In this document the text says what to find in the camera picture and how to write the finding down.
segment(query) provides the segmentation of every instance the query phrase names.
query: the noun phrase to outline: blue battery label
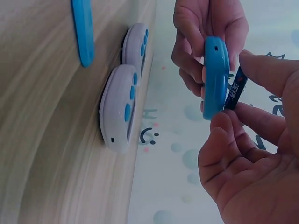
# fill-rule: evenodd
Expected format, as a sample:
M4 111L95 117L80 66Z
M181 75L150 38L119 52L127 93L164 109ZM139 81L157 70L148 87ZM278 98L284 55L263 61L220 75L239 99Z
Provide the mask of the blue battery label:
M238 100L243 92L245 84L248 78L244 75L241 67L239 67L237 74L235 76L234 82L230 91L228 93L228 97L225 101L224 108L233 110L238 103Z

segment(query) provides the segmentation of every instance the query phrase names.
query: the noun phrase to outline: wood grain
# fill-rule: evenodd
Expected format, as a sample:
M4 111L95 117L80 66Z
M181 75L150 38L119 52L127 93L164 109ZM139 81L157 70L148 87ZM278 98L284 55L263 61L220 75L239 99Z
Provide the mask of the wood grain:
M1 0L1 224L127 223L155 7L156 0L92 0L96 57L84 69L71 1ZM134 139L118 155L103 143L98 105L135 22L149 26L149 44Z

